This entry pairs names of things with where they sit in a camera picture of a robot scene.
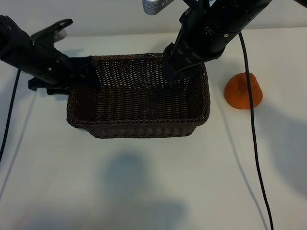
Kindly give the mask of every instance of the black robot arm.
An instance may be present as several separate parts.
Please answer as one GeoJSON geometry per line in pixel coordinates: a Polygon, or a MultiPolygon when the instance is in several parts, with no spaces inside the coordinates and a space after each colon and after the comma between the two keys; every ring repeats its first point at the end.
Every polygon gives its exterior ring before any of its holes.
{"type": "Polygon", "coordinates": [[[8,16],[0,15],[0,59],[34,76],[29,89],[47,89],[49,95],[68,94],[68,87],[83,81],[98,87],[89,74],[94,69],[92,57],[70,58],[59,52],[54,43],[63,39],[63,29],[71,19],[59,21],[29,37],[8,16]]]}
{"type": "MultiPolygon", "coordinates": [[[[295,0],[307,7],[307,0],[295,0]]],[[[189,9],[180,18],[175,44],[164,50],[163,77],[169,81],[193,77],[196,65],[219,58],[271,0],[184,0],[189,9]]]]}

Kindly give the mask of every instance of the woven pattern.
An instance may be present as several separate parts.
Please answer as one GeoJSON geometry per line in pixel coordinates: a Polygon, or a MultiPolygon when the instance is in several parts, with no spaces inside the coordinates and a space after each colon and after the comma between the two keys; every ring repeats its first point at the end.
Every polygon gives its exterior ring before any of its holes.
{"type": "Polygon", "coordinates": [[[100,90],[70,89],[67,121],[97,138],[164,138],[190,135],[209,117],[206,69],[167,83],[162,54],[94,57],[100,90]]]}

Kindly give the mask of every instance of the white background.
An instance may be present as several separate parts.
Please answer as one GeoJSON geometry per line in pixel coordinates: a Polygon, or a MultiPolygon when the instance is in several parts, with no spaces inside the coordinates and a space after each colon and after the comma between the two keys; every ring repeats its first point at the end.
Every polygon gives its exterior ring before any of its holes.
{"type": "MultiPolygon", "coordinates": [[[[142,0],[1,0],[8,15],[29,34],[64,18],[72,18],[70,35],[177,32],[187,9],[175,0],[156,16],[144,13],[142,0]]],[[[307,26],[307,11],[293,0],[273,0],[249,28],[307,26]]]]}
{"type": "MultiPolygon", "coordinates": [[[[259,162],[276,230],[307,229],[306,28],[243,32],[263,91],[259,162]]],[[[162,52],[177,33],[66,38],[70,56],[162,52]]],[[[206,63],[210,117],[189,137],[95,139],[67,102],[18,85],[0,164],[1,230],[266,230],[249,111],[223,97],[244,71],[238,37],[206,63]]],[[[0,139],[16,69],[0,62],[0,139]]]]}

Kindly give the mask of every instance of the wire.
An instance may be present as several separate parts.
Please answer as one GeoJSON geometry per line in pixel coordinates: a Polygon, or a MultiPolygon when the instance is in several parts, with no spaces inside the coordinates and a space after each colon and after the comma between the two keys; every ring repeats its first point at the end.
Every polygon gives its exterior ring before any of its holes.
{"type": "Polygon", "coordinates": [[[15,94],[16,94],[16,90],[17,90],[17,85],[18,85],[20,73],[21,73],[21,70],[19,69],[18,72],[17,72],[17,75],[16,75],[16,80],[15,80],[14,89],[13,89],[13,93],[12,93],[12,98],[11,98],[8,118],[6,120],[6,126],[5,126],[2,146],[1,146],[1,150],[0,150],[0,162],[1,162],[1,159],[2,159],[2,156],[3,156],[6,139],[8,137],[9,126],[10,126],[10,121],[11,121],[11,115],[12,115],[12,110],[13,110],[13,104],[14,104],[14,99],[15,99],[15,94]]]}
{"type": "Polygon", "coordinates": [[[248,81],[251,130],[252,130],[252,133],[253,133],[254,151],[255,151],[257,172],[258,172],[258,177],[259,177],[259,181],[260,181],[260,185],[261,185],[263,199],[264,199],[264,202],[265,202],[265,205],[267,207],[268,214],[269,214],[271,230],[274,230],[271,210],[270,210],[269,202],[268,202],[268,199],[267,199],[267,195],[265,194],[265,189],[264,189],[264,185],[263,185],[263,181],[262,181],[262,176],[261,176],[261,171],[260,171],[260,166],[259,166],[259,160],[258,160],[257,140],[256,140],[255,121],[254,121],[254,103],[253,103],[253,94],[252,94],[251,85],[250,85],[250,76],[249,76],[249,69],[248,69],[248,55],[247,55],[247,52],[246,52],[246,47],[245,47],[243,35],[242,35],[241,32],[239,33],[239,37],[240,37],[240,41],[241,41],[241,44],[242,44],[244,62],[245,62],[245,70],[246,70],[246,78],[247,78],[247,81],[248,81]]]}

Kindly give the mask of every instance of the orange object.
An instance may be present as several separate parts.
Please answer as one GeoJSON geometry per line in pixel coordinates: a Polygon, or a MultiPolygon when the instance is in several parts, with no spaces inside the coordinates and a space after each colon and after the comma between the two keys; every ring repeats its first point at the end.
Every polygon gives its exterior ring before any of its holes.
{"type": "MultiPolygon", "coordinates": [[[[262,101],[263,93],[254,74],[249,75],[255,108],[262,101]]],[[[224,97],[228,104],[236,109],[250,109],[246,73],[237,74],[229,80],[225,86],[224,97]]]]}

